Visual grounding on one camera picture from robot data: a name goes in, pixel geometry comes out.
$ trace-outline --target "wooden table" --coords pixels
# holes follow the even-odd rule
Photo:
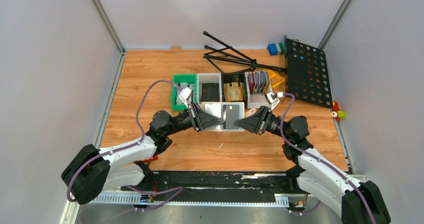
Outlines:
[[[267,50],[244,50],[258,63],[285,67],[283,56],[269,56]],[[128,51],[113,99],[102,147],[118,145],[140,136],[135,115],[146,89],[156,80],[172,80],[173,74],[218,73],[206,59],[205,50],[142,50]],[[225,72],[245,69],[245,66],[221,62]],[[171,85],[159,83],[150,91],[140,112],[139,119],[147,131],[153,115],[166,110],[172,116]],[[290,100],[274,109],[281,116]],[[347,170],[342,147],[328,108],[302,101],[295,101],[287,120],[304,115],[308,120],[308,141],[321,154],[342,170]],[[258,136],[244,132],[196,133],[186,130],[169,137],[173,144],[158,160],[152,162],[153,170],[251,170],[284,171],[294,164],[282,152],[281,137],[265,133]]]

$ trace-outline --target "folded metal stand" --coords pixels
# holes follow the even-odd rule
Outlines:
[[[227,45],[226,43],[222,42],[221,40],[210,35],[208,32],[203,31],[203,34],[225,46],[225,48],[217,50],[215,48],[212,48],[210,46],[205,45],[205,49],[212,50],[212,51],[203,55],[203,58],[207,59],[221,73],[224,73],[224,71],[222,71],[221,68],[219,68],[212,60],[220,60],[220,61],[226,61],[226,62],[231,62],[231,63],[249,66],[249,68],[247,68],[247,69],[236,71],[234,73],[243,73],[243,72],[246,72],[246,71],[254,71],[257,67],[274,70],[274,71],[277,71],[278,73],[281,73],[281,72],[287,73],[286,68],[258,64],[256,59],[250,58],[249,56],[243,54],[242,52],[234,49],[233,47]],[[241,57],[229,54],[229,53],[225,52],[225,50],[232,50],[233,52],[237,53]],[[214,53],[220,53],[220,54],[222,54],[222,56],[211,55],[211,54],[214,54]]]

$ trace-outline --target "purple cable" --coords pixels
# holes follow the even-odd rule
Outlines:
[[[320,204],[321,204],[321,201],[318,200],[318,203],[312,209],[307,210],[307,211],[292,211],[292,213],[298,214],[298,215],[300,215],[300,214],[302,214],[302,215],[309,214],[309,213],[314,212],[316,209],[318,209],[318,207],[320,206]]]
[[[113,219],[115,219],[115,218],[117,218],[117,217],[119,217],[119,216],[121,216],[121,215],[127,214],[128,212],[132,212],[132,211],[139,211],[140,209],[141,209],[142,211],[157,209],[157,208],[159,208],[159,207],[161,207],[161,206],[165,205],[165,204],[166,204],[166,203],[168,203],[169,201],[171,201],[171,200],[172,200],[172,199],[173,199],[176,195],[178,195],[178,194],[182,191],[182,189],[183,189],[183,188],[182,188],[182,186],[179,186],[179,187],[175,187],[175,188],[172,188],[172,189],[169,189],[169,190],[164,190],[164,191],[158,191],[158,192],[148,192],[148,191],[137,190],[137,189],[135,189],[134,187],[129,186],[129,185],[127,185],[126,187],[127,187],[127,188],[129,188],[129,189],[131,189],[131,190],[133,190],[133,191],[136,191],[136,192],[138,192],[138,193],[141,193],[141,194],[147,194],[147,195],[152,195],[152,194],[160,195],[160,194],[169,193],[169,192],[174,191],[174,190],[177,190],[177,192],[175,192],[175,193],[174,193],[174,195],[172,195],[170,198],[166,199],[165,201],[163,201],[163,202],[162,202],[161,204],[159,204],[159,205],[155,205],[155,206],[147,207],[147,208],[131,208],[131,209],[125,210],[125,211],[123,211],[123,212],[121,212],[121,213],[119,213],[119,214],[115,215],[115,216],[114,216],[114,217],[112,217],[112,218],[109,218],[109,219],[108,219],[108,220],[106,220],[106,221],[101,222],[100,224],[108,223],[109,221],[111,221],[111,220],[113,220]],[[81,221],[81,213],[82,213],[84,210],[83,210],[83,209],[80,209],[80,211],[78,212],[78,223],[79,223],[79,224],[83,224],[83,223],[82,223],[82,221]]]
[[[140,102],[140,105],[138,106],[139,108],[137,109],[137,113],[136,113],[136,115],[135,115],[135,120],[136,120],[136,122],[137,122],[137,125],[138,125],[138,127],[140,128],[140,130],[142,131],[141,133],[141,139],[140,139],[140,142],[142,142],[143,141],[143,139],[144,139],[144,129],[143,129],[143,127],[140,125],[140,122],[138,121],[139,120],[139,113],[140,113],[140,110],[142,109],[141,107],[143,106],[143,103],[145,102],[145,100],[146,100],[146,97],[147,97],[147,94],[149,93],[149,91],[150,91],[150,89],[152,89],[152,87],[154,86],[154,85],[156,85],[157,83],[159,83],[159,82],[167,82],[168,84],[171,84],[171,85],[173,85],[173,86],[175,86],[177,89],[179,89],[179,90],[182,90],[182,88],[180,87],[180,86],[178,86],[178,85],[176,85],[176,84],[174,84],[173,82],[171,82],[171,81],[169,81],[169,80],[158,80],[158,81],[156,81],[156,82],[154,82],[152,85],[150,85],[150,87],[146,90],[146,93],[144,94],[144,96],[143,96],[143,99],[141,100],[141,102]],[[123,146],[123,147],[120,147],[120,148],[117,148],[117,149],[115,149],[115,150],[113,150],[113,152],[118,152],[118,151],[121,151],[121,150],[126,150],[126,149],[128,149],[128,148],[131,148],[131,147],[133,147],[133,146],[136,146],[137,145],[137,141],[136,142],[134,142],[133,144],[130,144],[130,145],[127,145],[127,146]],[[76,179],[76,177],[81,173],[81,171],[86,167],[86,166],[88,166],[90,163],[92,163],[93,161],[95,161],[96,159],[99,159],[100,157],[103,157],[103,156],[105,156],[105,155],[109,155],[110,154],[110,152],[105,152],[105,153],[102,153],[102,154],[99,154],[99,155],[96,155],[96,156],[94,156],[94,157],[92,157],[91,159],[89,159],[87,162],[85,162],[76,172],[75,172],[75,174],[73,175],[73,177],[71,178],[71,180],[70,180],[70,182],[69,182],[69,185],[67,186],[68,188],[67,188],[67,191],[66,191],[66,196],[67,196],[67,200],[68,201],[70,201],[70,202],[74,202],[74,201],[76,201],[76,199],[72,199],[72,197],[71,197],[71,188],[72,188],[72,185],[73,185],[73,183],[75,182],[75,179]]]
[[[370,218],[370,220],[371,220],[371,222],[372,222],[372,224],[377,224],[376,223],[376,220],[374,219],[374,216],[372,215],[372,212],[371,212],[371,209],[370,209],[370,206],[368,205],[368,203],[367,203],[367,201],[365,200],[365,197],[364,197],[364,195],[361,193],[361,191],[350,181],[350,180],[347,180],[348,178],[341,172],[341,171],[339,171],[339,170],[337,170],[334,166],[332,166],[330,163],[328,163],[327,161],[325,161],[325,160],[321,160],[321,159],[319,159],[317,156],[315,156],[314,154],[311,154],[311,153],[309,153],[309,152],[306,152],[306,151],[304,151],[304,150],[302,150],[302,149],[300,149],[299,147],[297,147],[297,146],[295,146],[295,145],[293,145],[289,140],[287,140],[287,138],[284,136],[284,132],[283,132],[283,124],[284,124],[284,119],[286,118],[286,115],[287,115],[287,113],[288,113],[288,111],[289,111],[289,109],[290,109],[290,107],[292,106],[292,104],[295,102],[295,97],[294,97],[294,95],[293,94],[290,94],[290,93],[284,93],[283,94],[284,96],[288,96],[288,97],[291,97],[291,100],[290,100],[290,103],[288,104],[288,106],[287,106],[287,108],[286,108],[286,110],[284,111],[284,114],[282,115],[282,117],[281,117],[281,123],[280,123],[280,127],[279,127],[279,131],[280,131],[280,134],[281,134],[281,137],[284,139],[284,141],[290,146],[290,147],[292,147],[292,148],[294,148],[295,150],[297,150],[297,151],[300,151],[301,153],[303,153],[303,154],[306,154],[306,155],[308,155],[308,156],[310,156],[310,157],[312,157],[312,158],[314,158],[314,159],[316,159],[318,162],[322,162],[324,165],[326,165],[326,166],[328,166],[330,169],[332,169],[335,173],[337,173],[344,181],[346,181],[349,185],[351,185],[354,189],[355,189],[355,191],[358,193],[358,195],[359,195],[359,197],[361,198],[361,201],[364,203],[363,205],[365,206],[365,209],[366,209],[366,211],[368,212],[368,215],[370,216],[369,218]]]

